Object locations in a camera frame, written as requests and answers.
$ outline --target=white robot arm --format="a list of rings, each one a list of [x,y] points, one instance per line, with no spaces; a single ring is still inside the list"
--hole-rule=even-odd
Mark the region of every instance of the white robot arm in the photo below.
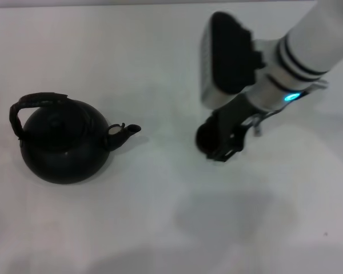
[[[321,78],[343,60],[343,0],[318,1],[283,38],[251,42],[245,55],[229,56],[221,46],[225,41],[230,47],[239,44],[240,51],[247,48],[250,39],[245,29],[234,30],[239,24],[228,16],[214,15],[203,38],[202,101],[215,111],[196,138],[208,158],[223,162],[244,148],[250,127],[308,91],[325,86]],[[236,37],[225,39],[229,34]],[[229,70],[248,72],[232,81]]]

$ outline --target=black kettle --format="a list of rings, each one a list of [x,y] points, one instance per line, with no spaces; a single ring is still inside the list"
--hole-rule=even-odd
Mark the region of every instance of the black kettle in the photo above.
[[[19,110],[34,107],[39,109],[22,127]],[[91,177],[110,151],[141,130],[134,124],[108,126],[94,107],[52,92],[23,96],[10,108],[9,119],[26,165],[43,180],[56,184]]]

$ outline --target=white table surface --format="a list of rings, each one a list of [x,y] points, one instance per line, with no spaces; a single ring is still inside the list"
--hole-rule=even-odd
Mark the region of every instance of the white table surface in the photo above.
[[[211,14],[273,39],[312,5],[0,9],[0,274],[343,274],[343,62],[227,164],[194,145]],[[43,182],[9,124],[41,91],[142,132],[93,180]]]

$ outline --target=blue led light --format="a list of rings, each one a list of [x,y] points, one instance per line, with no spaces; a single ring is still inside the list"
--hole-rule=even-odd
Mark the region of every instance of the blue led light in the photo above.
[[[285,101],[288,102],[288,101],[295,100],[297,99],[297,97],[299,97],[299,95],[300,93],[294,93],[294,94],[288,95],[286,96]]]

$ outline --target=kettle handle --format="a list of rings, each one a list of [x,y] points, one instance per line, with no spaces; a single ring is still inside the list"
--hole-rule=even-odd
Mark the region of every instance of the kettle handle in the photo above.
[[[92,122],[88,113],[81,106],[79,106],[79,104],[67,98],[67,95],[54,92],[39,92],[25,95],[20,98],[17,103],[11,106],[9,121],[15,135],[19,137],[20,140],[22,140],[25,136],[22,123],[18,117],[18,113],[21,109],[33,107],[50,107],[56,104],[65,103],[71,103],[73,106],[76,106],[77,109],[79,109],[85,123],[88,125],[88,128],[91,126]]]

